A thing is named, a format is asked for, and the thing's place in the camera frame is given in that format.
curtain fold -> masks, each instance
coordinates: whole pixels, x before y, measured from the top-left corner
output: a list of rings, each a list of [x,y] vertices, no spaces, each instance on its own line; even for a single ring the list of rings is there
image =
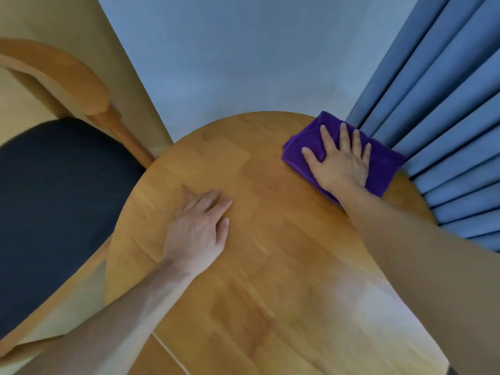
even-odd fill
[[[438,223],[500,250],[500,0],[419,0],[347,117]]]

chair seat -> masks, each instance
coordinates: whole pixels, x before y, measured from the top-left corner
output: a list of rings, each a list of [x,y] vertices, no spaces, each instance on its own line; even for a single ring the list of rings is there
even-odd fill
[[[42,123],[0,147],[0,338],[112,234],[144,168],[76,118]]]

wooden chair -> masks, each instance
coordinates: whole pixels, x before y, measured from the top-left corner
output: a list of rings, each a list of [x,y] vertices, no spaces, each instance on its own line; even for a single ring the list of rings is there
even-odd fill
[[[0,39],[0,67],[59,118],[0,147],[3,357],[106,259],[123,203],[154,157],[122,124],[104,83],[73,56]],[[30,343],[12,354],[26,357],[45,346],[47,340]]]

round wooden table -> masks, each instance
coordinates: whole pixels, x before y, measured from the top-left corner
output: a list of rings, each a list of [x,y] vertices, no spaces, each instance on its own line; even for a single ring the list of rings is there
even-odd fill
[[[131,373],[184,373],[168,351],[192,375],[446,373],[446,358],[344,211],[281,161],[282,144],[312,120],[260,112],[213,122],[170,147],[135,186],[111,241],[108,303],[160,260],[183,184],[222,189],[234,203],[226,249]],[[433,219],[403,173],[384,199]]]

microfiber towel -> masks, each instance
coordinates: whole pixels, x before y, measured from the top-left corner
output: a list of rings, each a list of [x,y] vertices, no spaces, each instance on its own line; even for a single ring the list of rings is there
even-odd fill
[[[316,155],[316,158],[322,162],[326,157],[326,153],[321,139],[320,126],[325,125],[327,127],[327,130],[333,137],[335,144],[338,147],[342,122],[343,121],[330,113],[325,111],[321,112],[320,115],[316,117],[314,121],[311,122],[303,131],[297,135],[293,135],[283,145],[284,150],[282,155],[282,161],[288,164],[304,179],[319,189],[321,193],[337,204],[340,203],[335,196],[321,188],[316,179],[314,179],[308,164],[305,162],[301,150],[303,147],[309,147]],[[355,128],[348,123],[346,125],[349,137],[352,137]],[[383,144],[368,137],[363,132],[360,132],[360,137],[363,150],[368,142],[372,144],[370,168],[368,170],[368,179],[366,180],[365,188],[375,196],[381,197],[396,174],[397,169],[403,165],[404,156],[398,152],[388,149]]]

